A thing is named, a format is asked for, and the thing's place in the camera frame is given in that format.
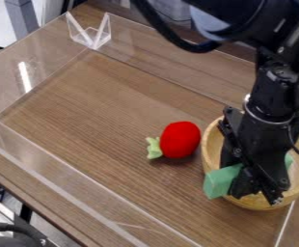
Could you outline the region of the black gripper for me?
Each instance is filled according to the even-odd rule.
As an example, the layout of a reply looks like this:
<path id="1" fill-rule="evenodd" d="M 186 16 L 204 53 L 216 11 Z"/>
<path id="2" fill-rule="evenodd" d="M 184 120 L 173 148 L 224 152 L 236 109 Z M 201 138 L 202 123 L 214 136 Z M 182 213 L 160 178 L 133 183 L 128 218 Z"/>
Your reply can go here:
<path id="1" fill-rule="evenodd" d="M 226 198 L 240 206 L 280 206 L 289 189 L 284 157 L 299 140 L 299 110 L 282 116 L 226 106 L 217 129 L 222 135 L 220 168 L 241 163 Z"/>

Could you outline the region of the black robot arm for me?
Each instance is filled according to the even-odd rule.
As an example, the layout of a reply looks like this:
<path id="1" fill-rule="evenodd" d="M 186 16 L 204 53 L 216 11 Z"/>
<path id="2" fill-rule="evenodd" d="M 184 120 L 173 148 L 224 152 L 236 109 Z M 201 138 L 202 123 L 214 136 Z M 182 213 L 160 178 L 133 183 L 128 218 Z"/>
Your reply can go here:
<path id="1" fill-rule="evenodd" d="M 205 41 L 180 38 L 148 0 L 130 0 L 146 22 L 180 49 L 208 53 L 228 41 L 256 50 L 256 77 L 242 108 L 222 110 L 220 167 L 242 165 L 228 187 L 240 199 L 260 193 L 269 205 L 282 202 L 290 182 L 284 165 L 299 154 L 299 0 L 182 0 Z"/>

